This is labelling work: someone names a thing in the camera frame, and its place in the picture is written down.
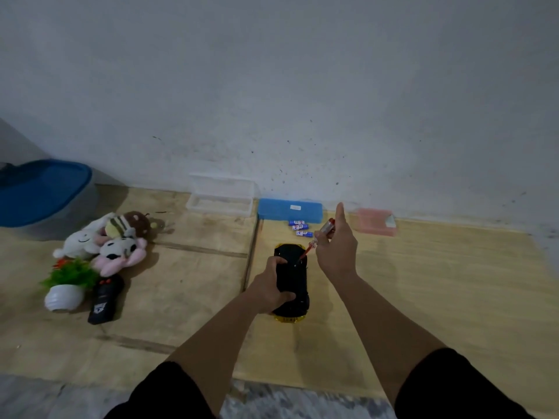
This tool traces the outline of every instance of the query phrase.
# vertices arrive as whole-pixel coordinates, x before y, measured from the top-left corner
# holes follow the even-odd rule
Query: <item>logo on remote control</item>
[[[99,303],[99,304],[94,305],[94,307],[93,307],[93,312],[94,312],[95,314],[101,313],[101,312],[105,309],[105,305],[106,305],[106,304],[107,304],[107,303]]]

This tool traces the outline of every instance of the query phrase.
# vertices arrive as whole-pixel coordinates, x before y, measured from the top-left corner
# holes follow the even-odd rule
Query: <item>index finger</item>
[[[278,264],[281,265],[283,263],[287,263],[287,260],[285,260],[283,257],[271,256],[268,258],[268,263],[266,263],[266,267],[276,267],[276,265]]]
[[[344,203],[341,202],[336,206],[336,225],[347,225]]]

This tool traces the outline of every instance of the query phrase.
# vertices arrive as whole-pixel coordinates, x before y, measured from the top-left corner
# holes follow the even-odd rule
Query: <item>forearm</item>
[[[330,281],[346,305],[378,379],[394,405],[412,369],[445,345],[410,320],[356,273]]]
[[[167,359],[190,375],[216,416],[229,391],[241,345],[257,313],[247,293],[242,293]]]

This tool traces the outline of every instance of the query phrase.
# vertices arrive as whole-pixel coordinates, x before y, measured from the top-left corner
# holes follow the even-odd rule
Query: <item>pink case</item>
[[[394,237],[396,235],[396,223],[390,210],[358,209],[358,230],[364,233],[374,233]]]

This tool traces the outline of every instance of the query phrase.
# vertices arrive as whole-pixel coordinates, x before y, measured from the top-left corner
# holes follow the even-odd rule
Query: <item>black shirt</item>
[[[408,418],[531,418],[526,410],[491,384],[452,349],[429,354],[410,373],[396,397],[398,419]],[[211,418],[196,383],[177,363],[157,366],[106,418]]]

